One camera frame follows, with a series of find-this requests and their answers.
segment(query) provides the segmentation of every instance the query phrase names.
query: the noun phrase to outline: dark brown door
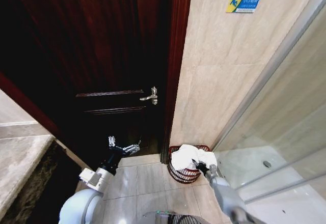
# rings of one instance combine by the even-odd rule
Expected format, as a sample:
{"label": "dark brown door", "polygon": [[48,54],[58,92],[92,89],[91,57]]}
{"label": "dark brown door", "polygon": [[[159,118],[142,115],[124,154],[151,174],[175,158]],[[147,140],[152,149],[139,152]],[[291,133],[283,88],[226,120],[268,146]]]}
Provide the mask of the dark brown door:
{"label": "dark brown door", "polygon": [[[107,137],[159,153],[169,0],[2,0],[2,72],[96,167]],[[155,86],[158,104],[140,101]]]}

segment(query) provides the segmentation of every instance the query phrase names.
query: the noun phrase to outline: door handle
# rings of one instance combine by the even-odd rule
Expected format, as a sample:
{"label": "door handle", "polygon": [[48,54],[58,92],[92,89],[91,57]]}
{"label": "door handle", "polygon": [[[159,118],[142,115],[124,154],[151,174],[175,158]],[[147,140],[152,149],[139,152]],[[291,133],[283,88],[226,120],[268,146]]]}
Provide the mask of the door handle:
{"label": "door handle", "polygon": [[152,95],[148,96],[148,97],[144,97],[144,98],[140,98],[140,101],[146,101],[149,99],[152,99],[152,104],[157,105],[158,99],[157,99],[157,89],[156,87],[152,87]]}

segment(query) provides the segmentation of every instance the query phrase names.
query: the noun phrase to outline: sign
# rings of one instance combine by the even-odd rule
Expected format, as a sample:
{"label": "sign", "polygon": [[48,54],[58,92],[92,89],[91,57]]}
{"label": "sign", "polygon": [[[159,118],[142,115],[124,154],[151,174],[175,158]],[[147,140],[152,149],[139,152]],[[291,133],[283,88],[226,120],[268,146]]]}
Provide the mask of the sign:
{"label": "sign", "polygon": [[253,13],[259,0],[229,0],[227,13]]}

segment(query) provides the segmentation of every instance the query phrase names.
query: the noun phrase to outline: white cloth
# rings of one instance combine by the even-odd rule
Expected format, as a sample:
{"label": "white cloth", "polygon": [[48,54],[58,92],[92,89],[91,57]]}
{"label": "white cloth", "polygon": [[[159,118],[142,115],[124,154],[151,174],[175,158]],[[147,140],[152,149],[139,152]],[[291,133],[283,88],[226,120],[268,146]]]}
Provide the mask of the white cloth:
{"label": "white cloth", "polygon": [[195,146],[188,144],[181,145],[178,151],[171,154],[171,164],[177,171],[185,168],[190,170],[196,169],[193,159],[196,162],[204,162],[207,168],[209,168],[211,164],[218,164],[213,152],[205,152],[202,149],[197,149]]}

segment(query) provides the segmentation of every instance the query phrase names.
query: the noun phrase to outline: marble countertop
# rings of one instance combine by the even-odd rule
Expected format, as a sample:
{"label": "marble countertop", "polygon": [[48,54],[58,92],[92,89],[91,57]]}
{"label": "marble countertop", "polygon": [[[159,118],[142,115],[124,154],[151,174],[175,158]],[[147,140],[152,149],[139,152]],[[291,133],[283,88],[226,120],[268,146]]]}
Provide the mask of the marble countertop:
{"label": "marble countertop", "polygon": [[53,139],[52,135],[0,139],[0,220]]}

